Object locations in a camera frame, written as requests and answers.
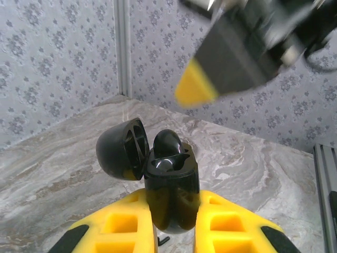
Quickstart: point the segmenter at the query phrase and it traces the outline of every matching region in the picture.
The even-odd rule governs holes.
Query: gray marble tabletop
[[[75,221],[144,187],[100,168],[97,138],[140,117],[151,146],[172,129],[199,163],[201,189],[211,190],[280,225],[302,253],[323,252],[311,154],[117,96],[0,155],[0,251],[47,252]],[[159,252],[192,252],[193,232]]]

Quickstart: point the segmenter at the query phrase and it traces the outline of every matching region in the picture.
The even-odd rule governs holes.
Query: patterned wall
[[[310,72],[302,62],[266,87],[180,109],[174,88],[209,23],[177,2],[130,1],[134,98],[306,151],[316,142],[337,147],[337,73]],[[337,34],[316,60],[337,65]]]
[[[118,94],[113,1],[0,1],[0,148]]]

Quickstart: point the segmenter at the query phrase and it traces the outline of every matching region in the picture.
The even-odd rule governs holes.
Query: open case lid
[[[111,177],[141,180],[150,147],[139,118],[105,131],[98,139],[96,154],[102,169]]]

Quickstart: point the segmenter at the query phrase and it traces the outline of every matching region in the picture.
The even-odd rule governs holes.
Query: marble surface
[[[311,154],[123,96],[1,152],[0,251],[47,252],[73,222],[144,187],[108,177],[95,154],[103,131],[135,117],[150,145],[169,128],[193,147],[202,189],[277,223],[302,253],[323,252]],[[159,252],[192,252],[192,237]]]

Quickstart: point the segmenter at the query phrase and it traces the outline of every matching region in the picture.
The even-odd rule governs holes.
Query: floral wallpaper
[[[174,89],[209,25],[176,0],[130,1],[132,96],[297,149],[337,148],[337,73],[309,71],[301,61],[266,87],[182,110]],[[336,33],[315,60],[337,65]]]
[[[118,94],[113,1],[0,0],[0,148]]]

